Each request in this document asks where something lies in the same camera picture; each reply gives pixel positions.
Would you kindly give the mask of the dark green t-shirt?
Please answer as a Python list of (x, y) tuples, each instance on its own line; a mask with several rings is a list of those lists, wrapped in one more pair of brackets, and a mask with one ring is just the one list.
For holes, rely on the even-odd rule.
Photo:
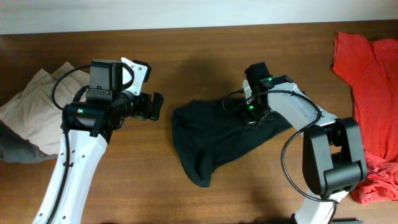
[(225, 111), (221, 101), (193, 100), (172, 113), (172, 141), (187, 177), (209, 187), (220, 166), (239, 159), (292, 126), (278, 113), (259, 126), (247, 124), (243, 110)]

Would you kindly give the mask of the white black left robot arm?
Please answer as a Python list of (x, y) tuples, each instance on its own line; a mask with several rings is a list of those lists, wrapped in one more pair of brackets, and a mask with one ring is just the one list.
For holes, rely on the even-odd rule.
[(151, 67), (139, 60), (93, 60), (89, 84), (60, 106), (60, 152), (34, 223), (80, 223), (91, 181), (112, 133), (124, 120), (157, 121), (164, 97), (141, 91)]

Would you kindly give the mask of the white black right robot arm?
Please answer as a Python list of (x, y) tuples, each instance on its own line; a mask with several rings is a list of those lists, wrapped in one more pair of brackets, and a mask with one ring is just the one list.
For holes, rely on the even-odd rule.
[(249, 111), (276, 112), (296, 129), (282, 148), (283, 168), (289, 144), (298, 136), (303, 138), (302, 173), (308, 191), (298, 189), (305, 199), (291, 223), (334, 223), (341, 200), (368, 176), (358, 123), (352, 117), (339, 119), (326, 112), (286, 75), (247, 77), (243, 92)]

